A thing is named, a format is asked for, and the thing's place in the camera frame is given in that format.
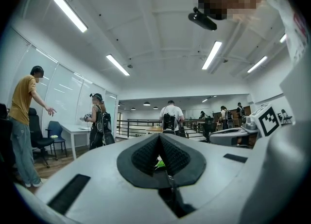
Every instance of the hand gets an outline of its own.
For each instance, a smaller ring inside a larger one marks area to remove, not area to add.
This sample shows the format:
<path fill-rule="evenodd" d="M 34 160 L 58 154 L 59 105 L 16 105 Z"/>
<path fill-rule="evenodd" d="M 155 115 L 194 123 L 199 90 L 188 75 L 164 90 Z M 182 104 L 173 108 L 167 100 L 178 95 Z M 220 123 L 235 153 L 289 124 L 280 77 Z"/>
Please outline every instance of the hand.
<path fill-rule="evenodd" d="M 57 112 L 55 111 L 54 108 L 49 107 L 49 106 L 46 106 L 46 107 L 45 107 L 45 110 L 47 110 L 47 112 L 49 113 L 49 115 L 50 115 L 50 116 L 52 115 L 52 117 L 54 116 L 54 113 L 57 113 Z"/>

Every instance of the black slot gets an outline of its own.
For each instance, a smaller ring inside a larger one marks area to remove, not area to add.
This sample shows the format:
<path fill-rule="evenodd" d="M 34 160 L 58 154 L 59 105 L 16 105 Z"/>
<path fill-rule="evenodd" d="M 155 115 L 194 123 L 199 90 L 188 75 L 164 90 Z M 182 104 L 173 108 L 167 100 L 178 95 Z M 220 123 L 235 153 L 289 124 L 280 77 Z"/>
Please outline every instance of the black slot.
<path fill-rule="evenodd" d="M 89 176 L 77 174 L 49 202 L 48 206 L 58 213 L 65 215 L 90 179 Z"/>
<path fill-rule="evenodd" d="M 244 156 L 238 156 L 238 155 L 233 155 L 233 154 L 229 154 L 227 153 L 226 155 L 224 155 L 225 158 L 231 159 L 233 161 L 237 161 L 240 163 L 245 163 L 247 161 L 247 158 Z"/>

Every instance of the sneaker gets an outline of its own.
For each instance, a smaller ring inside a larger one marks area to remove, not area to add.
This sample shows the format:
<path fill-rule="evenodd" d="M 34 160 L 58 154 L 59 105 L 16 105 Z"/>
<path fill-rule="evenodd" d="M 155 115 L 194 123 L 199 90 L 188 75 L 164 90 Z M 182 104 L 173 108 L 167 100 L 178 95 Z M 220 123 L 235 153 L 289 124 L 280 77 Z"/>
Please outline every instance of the sneaker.
<path fill-rule="evenodd" d="M 33 186 L 34 186 L 34 187 L 40 187 L 40 186 L 42 186 L 46 181 L 47 181 L 47 179 L 45 179 L 45 178 L 40 178 L 40 183 L 38 183 L 38 184 L 33 184 Z"/>

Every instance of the desk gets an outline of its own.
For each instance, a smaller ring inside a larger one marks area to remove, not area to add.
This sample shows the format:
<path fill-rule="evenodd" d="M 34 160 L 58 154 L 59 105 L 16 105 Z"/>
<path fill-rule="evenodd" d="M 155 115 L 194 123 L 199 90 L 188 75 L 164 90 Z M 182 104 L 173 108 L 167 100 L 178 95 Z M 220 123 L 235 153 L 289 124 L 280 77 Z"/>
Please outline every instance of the desk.
<path fill-rule="evenodd" d="M 85 125 L 73 125 L 73 124 L 60 124 L 63 129 L 70 134 L 71 139 L 71 149 L 73 159 L 76 160 L 76 149 L 74 145 L 74 135 L 75 134 L 86 134 L 86 139 L 88 138 L 88 133 L 91 131 L 91 127 L 87 127 Z"/>

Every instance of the floor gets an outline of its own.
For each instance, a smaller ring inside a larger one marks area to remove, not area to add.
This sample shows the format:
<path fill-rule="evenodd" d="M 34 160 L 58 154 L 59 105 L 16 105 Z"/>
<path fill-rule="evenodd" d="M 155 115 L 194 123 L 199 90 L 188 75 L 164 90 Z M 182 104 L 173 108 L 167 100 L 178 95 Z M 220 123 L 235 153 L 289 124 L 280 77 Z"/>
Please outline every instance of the floor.
<path fill-rule="evenodd" d="M 122 138 L 115 138 L 116 142 L 120 142 L 123 140 L 124 139 L 122 139 Z M 88 146 L 76 147 L 76 156 L 79 157 L 79 156 L 83 155 L 84 153 L 86 153 L 88 150 L 89 150 Z M 50 166 L 49 168 L 46 167 L 45 162 L 41 158 L 35 159 L 35 169 L 37 170 L 37 172 L 41 178 L 48 179 L 54 173 L 58 172 L 63 167 L 65 167 L 66 165 L 68 165 L 69 163 L 71 163 L 73 161 L 71 149 L 67 149 L 68 157 L 66 157 L 65 152 L 61 151 L 61 150 L 56 150 L 56 154 L 57 154 L 58 160 L 55 160 L 55 157 L 46 157 L 46 160 Z M 32 193 L 35 193 L 37 188 L 30 187 L 28 189 Z"/>

